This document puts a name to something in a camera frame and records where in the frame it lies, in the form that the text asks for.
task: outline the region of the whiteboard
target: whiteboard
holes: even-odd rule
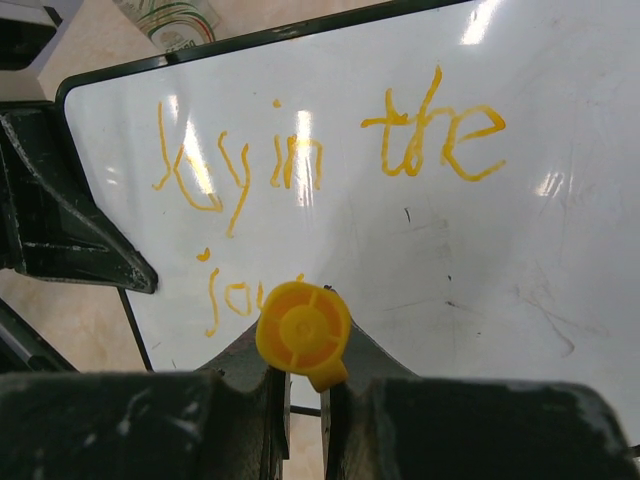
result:
[[[638,18],[475,1],[71,88],[94,199],[159,274],[128,293],[153,368],[304,274],[416,373],[587,384],[640,442]]]

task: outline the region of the yellow cap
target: yellow cap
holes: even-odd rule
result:
[[[306,375],[313,388],[323,392],[349,376],[342,353],[350,331],[349,309],[337,293],[288,282],[267,297],[256,345],[269,365]]]

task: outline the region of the floor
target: floor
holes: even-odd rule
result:
[[[379,3],[376,0],[210,0],[218,40]],[[110,0],[85,1],[39,77],[48,99],[65,78],[157,55]],[[82,371],[144,366],[114,288],[45,283],[0,271],[0,298]],[[293,415],[284,478],[323,476],[320,421]]]

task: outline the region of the yellow handwriting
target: yellow handwriting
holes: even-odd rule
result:
[[[220,269],[216,268],[209,275],[209,300],[211,301],[211,308],[213,310],[213,328],[211,330],[205,330],[207,337],[212,337],[220,326],[220,310],[218,308],[218,300],[215,293],[215,280],[220,273]],[[296,277],[296,281],[304,281],[304,273],[301,273]],[[245,294],[244,306],[239,307],[232,299],[232,292],[243,290]],[[253,312],[253,303],[251,299],[251,287],[246,282],[229,283],[224,287],[224,301],[227,304],[229,310],[234,314],[241,317],[248,317]],[[264,287],[262,281],[258,282],[258,291],[256,295],[255,306],[259,311],[262,311],[264,305]]]
[[[235,168],[233,168],[233,163],[231,163],[231,159],[229,158],[229,154],[227,150],[224,148],[224,137],[227,136],[227,131],[220,133],[218,137],[218,148],[220,149],[220,153],[222,153],[222,157],[224,158],[225,163],[227,164],[227,168],[233,177],[233,180],[236,182],[236,185],[242,189],[242,193],[240,194],[240,200],[238,200],[238,204],[236,205],[236,209],[231,216],[231,221],[229,222],[229,227],[227,228],[227,237],[233,238],[233,229],[236,226],[236,222],[238,221],[238,217],[240,216],[240,212],[242,212],[242,207],[244,207],[244,202],[247,200],[247,195],[249,194],[249,188],[251,187],[251,169],[249,168],[249,162],[247,161],[247,153],[249,153],[249,144],[245,143],[244,148],[242,149],[241,158],[242,158],[242,167],[244,168],[244,182],[240,181],[240,177],[236,173]]]
[[[477,182],[487,175],[491,175],[492,173],[496,172],[505,165],[506,161],[501,160],[500,162],[475,175],[467,173],[460,166],[453,154],[453,150],[456,144],[471,140],[472,138],[485,137],[487,135],[499,132],[500,130],[503,130],[505,128],[506,124],[502,117],[487,105],[478,105],[476,107],[467,109],[460,115],[456,115],[455,110],[451,107],[435,108],[427,113],[433,97],[438,91],[441,81],[442,70],[439,66],[437,66],[433,80],[431,82],[431,86],[429,87],[427,94],[425,95],[420,105],[420,109],[415,116],[409,118],[409,114],[404,113],[401,115],[396,111],[393,105],[393,90],[389,88],[385,93],[386,116],[379,118],[367,118],[360,124],[361,128],[367,128],[372,125],[384,125],[380,157],[382,160],[382,171],[385,174],[394,177],[404,171],[407,175],[414,177],[418,175],[418,173],[420,173],[420,170],[422,169],[422,165],[424,163],[424,134],[429,124],[438,115],[449,116],[451,122],[447,139],[445,140],[445,143],[442,147],[441,162],[443,164],[448,162],[451,165],[451,168],[456,172],[456,174],[458,174],[458,176],[460,176],[460,178],[469,182]],[[456,140],[458,128],[462,121],[475,113],[484,113],[493,122],[493,126],[464,135],[459,140]],[[389,166],[389,138],[391,136],[391,129],[392,127],[408,125],[415,125],[415,131],[411,139],[409,140],[407,148],[405,149],[402,162],[398,166],[392,168]]]
[[[206,262],[207,260],[209,260],[210,256],[211,256],[211,251],[209,250],[209,247],[207,247],[204,249],[204,252],[196,255],[196,258],[201,262]]]
[[[245,296],[246,296],[246,300],[247,300],[247,306],[245,308],[244,311],[240,310],[238,307],[236,307],[233,304],[233,301],[231,300],[231,291],[232,290],[244,290]],[[234,312],[236,312],[238,315],[242,316],[242,317],[248,317],[249,315],[251,315],[251,289],[247,286],[246,283],[242,282],[242,283],[232,283],[230,285],[227,285],[224,289],[224,301],[227,303],[227,306],[233,310]]]
[[[211,275],[209,275],[209,299],[211,300],[211,308],[213,309],[213,328],[211,330],[205,330],[205,335],[209,338],[213,337],[218,331],[220,326],[220,312],[218,311],[218,301],[216,300],[216,293],[214,290],[216,277],[220,273],[220,269],[216,268]]]
[[[290,137],[287,137],[287,159],[284,162],[284,169],[282,162],[282,147],[280,144],[280,135],[275,135],[273,137],[273,144],[276,151],[276,168],[273,170],[273,175],[271,176],[272,187],[278,188],[280,186],[278,177],[280,176],[280,171],[283,170],[282,175],[284,180],[284,187],[286,189],[290,189],[291,179],[293,177],[294,159],[296,155],[300,154],[304,149],[304,151],[307,152],[307,155],[305,156],[308,157],[308,150],[310,150],[311,147],[314,147],[316,149],[316,178],[313,182],[313,187],[316,190],[320,190],[320,183],[322,181],[322,161],[324,156],[324,146],[322,145],[322,143],[314,140],[313,138],[299,139],[297,135],[291,135]]]
[[[468,133],[464,135],[461,139],[456,141],[456,137],[458,135],[458,127],[460,123],[465,118],[475,114],[475,113],[484,113],[489,120],[493,122],[492,127],[484,128],[482,130],[477,130],[475,132]],[[442,147],[442,158],[441,163],[449,162],[451,168],[462,178],[468,182],[478,182],[482,180],[484,177],[491,175],[494,172],[497,172],[507,163],[506,160],[500,160],[499,162],[493,164],[489,168],[477,173],[475,175],[467,173],[458,163],[458,160],[453,155],[453,149],[457,144],[462,142],[466,142],[467,140],[471,140],[472,138],[480,138],[486,137],[487,135],[491,135],[492,133],[499,132],[500,130],[504,130],[506,124],[504,119],[496,112],[493,108],[488,105],[478,105],[477,107],[469,108],[465,110],[461,115],[456,115],[451,120],[451,125],[449,126],[449,134],[447,135],[447,140]]]
[[[223,209],[222,202],[214,193],[208,192],[206,194],[207,198],[211,202],[211,205],[200,205],[193,199],[193,197],[187,190],[187,187],[185,186],[184,180],[182,179],[182,175],[180,173],[180,162],[182,161],[182,156],[184,154],[184,144],[180,146],[180,149],[178,150],[178,154],[176,155],[176,159],[173,163],[173,166],[171,166],[171,162],[169,161],[169,155],[167,153],[167,141],[164,133],[164,121],[162,118],[162,102],[158,102],[158,131],[160,133],[160,148],[162,150],[162,160],[164,162],[164,165],[167,171],[163,175],[163,177],[160,179],[160,182],[157,185],[152,185],[152,187],[158,191],[162,190],[165,184],[167,183],[167,180],[169,180],[169,177],[171,177],[171,174],[173,173],[174,177],[176,178],[176,182],[178,183],[178,187],[180,188],[180,191],[182,192],[182,195],[184,196],[184,198],[187,200],[187,202],[189,202],[189,205],[191,205],[193,208],[197,210],[221,212]],[[193,159],[191,159],[190,157],[187,157],[187,163],[189,163],[189,165],[193,169],[194,174],[196,176],[202,175],[203,172],[200,171],[201,167],[197,167],[196,162],[194,162]]]

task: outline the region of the white surface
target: white surface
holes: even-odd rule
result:
[[[155,295],[129,294],[154,368],[211,359],[256,320],[260,281],[266,295],[303,272],[333,285],[414,371],[585,383],[640,442],[638,18],[635,0],[485,0],[72,90],[66,115],[94,198],[160,275]],[[398,112],[414,116],[438,65],[427,113],[489,105],[506,123],[455,147],[471,173],[506,160],[479,182],[440,163],[448,116],[426,128],[414,177],[384,174],[383,126],[360,127],[385,115],[389,87]],[[211,167],[197,179],[183,158],[187,191],[211,206],[203,192],[215,190],[222,212],[192,208],[173,174],[152,188],[166,172],[158,102],[170,161],[184,143]],[[469,117],[457,138],[489,126]],[[250,145],[233,238],[242,189],[217,147],[223,130],[241,185]],[[291,189],[282,175],[270,184],[273,137],[286,157],[296,132],[324,146],[320,190],[315,148],[309,162],[304,148],[296,157]],[[392,129],[392,167],[413,132]],[[211,258],[199,262],[205,247]],[[209,338],[216,267],[220,326]],[[224,301],[240,282],[251,288],[248,317]],[[298,383],[293,403],[317,406]]]

